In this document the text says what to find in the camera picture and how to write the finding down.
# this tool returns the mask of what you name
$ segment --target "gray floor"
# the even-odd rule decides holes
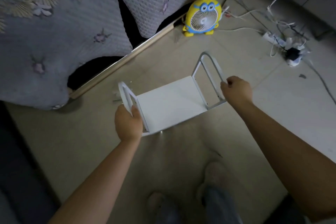
[[[243,0],[251,9],[272,0]],[[246,12],[228,0],[230,12]],[[279,0],[273,12],[286,21],[306,24],[309,58],[336,95],[336,37],[321,42],[310,29],[323,25],[288,0]],[[275,25],[255,14],[267,27]],[[224,17],[219,29],[264,28],[250,15]],[[216,31],[212,36],[186,38],[175,28],[134,60],[58,111],[39,111],[7,104],[20,132],[61,201],[90,174],[118,144],[113,102],[117,83],[124,81],[135,94],[191,75],[202,51],[218,60],[226,76],[249,81],[254,102],[279,123],[336,162],[336,106],[320,79],[304,63],[289,67],[279,54],[270,57],[272,44],[253,30]],[[197,77],[209,102],[215,95],[204,72]],[[169,194],[181,205],[187,223],[203,223],[204,212],[194,200],[204,167],[211,160],[227,169],[228,189],[244,223],[262,223],[286,195],[243,121],[229,104],[206,112],[161,134],[143,138],[134,157],[110,223],[150,223],[146,198],[154,191]]]

